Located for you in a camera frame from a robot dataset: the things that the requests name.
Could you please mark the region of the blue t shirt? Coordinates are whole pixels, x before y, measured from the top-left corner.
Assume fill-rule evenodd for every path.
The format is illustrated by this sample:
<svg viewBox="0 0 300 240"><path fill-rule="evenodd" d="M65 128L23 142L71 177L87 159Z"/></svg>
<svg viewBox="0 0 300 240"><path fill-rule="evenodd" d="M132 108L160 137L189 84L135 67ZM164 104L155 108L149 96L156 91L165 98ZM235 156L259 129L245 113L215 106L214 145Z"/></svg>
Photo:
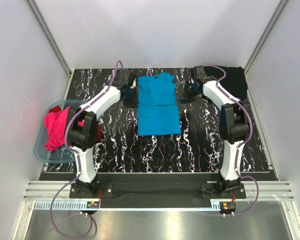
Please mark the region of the blue t shirt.
<svg viewBox="0 0 300 240"><path fill-rule="evenodd" d="M181 133L174 76L163 72L138 79L138 135L165 136Z"/></svg>

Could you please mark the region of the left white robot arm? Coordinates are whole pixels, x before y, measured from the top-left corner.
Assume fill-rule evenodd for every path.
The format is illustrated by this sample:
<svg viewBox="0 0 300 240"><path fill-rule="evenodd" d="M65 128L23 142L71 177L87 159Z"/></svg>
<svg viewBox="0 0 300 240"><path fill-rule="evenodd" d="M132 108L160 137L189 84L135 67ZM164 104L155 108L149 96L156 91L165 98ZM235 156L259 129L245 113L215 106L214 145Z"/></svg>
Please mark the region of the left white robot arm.
<svg viewBox="0 0 300 240"><path fill-rule="evenodd" d="M135 73L123 70L90 101L68 109L64 144L73 152L76 164L76 177L71 181L71 192L88 198L101 193L94 167L93 147L101 133L98 129L99 118L118 102L127 108L137 107L138 77Z"/></svg>

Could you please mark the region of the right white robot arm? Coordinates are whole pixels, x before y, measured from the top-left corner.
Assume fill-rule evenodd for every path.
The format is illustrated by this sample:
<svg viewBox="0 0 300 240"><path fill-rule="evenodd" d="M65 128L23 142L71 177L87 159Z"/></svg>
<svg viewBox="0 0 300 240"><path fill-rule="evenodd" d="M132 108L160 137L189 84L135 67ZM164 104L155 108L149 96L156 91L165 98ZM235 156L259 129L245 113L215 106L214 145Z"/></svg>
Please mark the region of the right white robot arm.
<svg viewBox="0 0 300 240"><path fill-rule="evenodd" d="M251 105L248 100L231 95L217 80L208 78L187 81L179 101L191 103L198 95L210 99L220 110L219 135L224 141L224 152L215 191L225 195L240 188L241 156L253 133Z"/></svg>

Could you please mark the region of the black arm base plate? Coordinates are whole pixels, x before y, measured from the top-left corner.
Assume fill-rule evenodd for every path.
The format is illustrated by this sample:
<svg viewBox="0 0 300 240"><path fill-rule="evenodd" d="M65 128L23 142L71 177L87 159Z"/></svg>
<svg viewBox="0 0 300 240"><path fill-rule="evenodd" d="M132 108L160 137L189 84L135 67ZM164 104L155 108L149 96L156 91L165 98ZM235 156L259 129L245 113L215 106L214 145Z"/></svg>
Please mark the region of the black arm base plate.
<svg viewBox="0 0 300 240"><path fill-rule="evenodd" d="M70 198L105 199L120 194L183 195L203 199L245 199L246 191L239 179L230 183L219 173L98 173L88 186L78 180L71 184Z"/></svg>

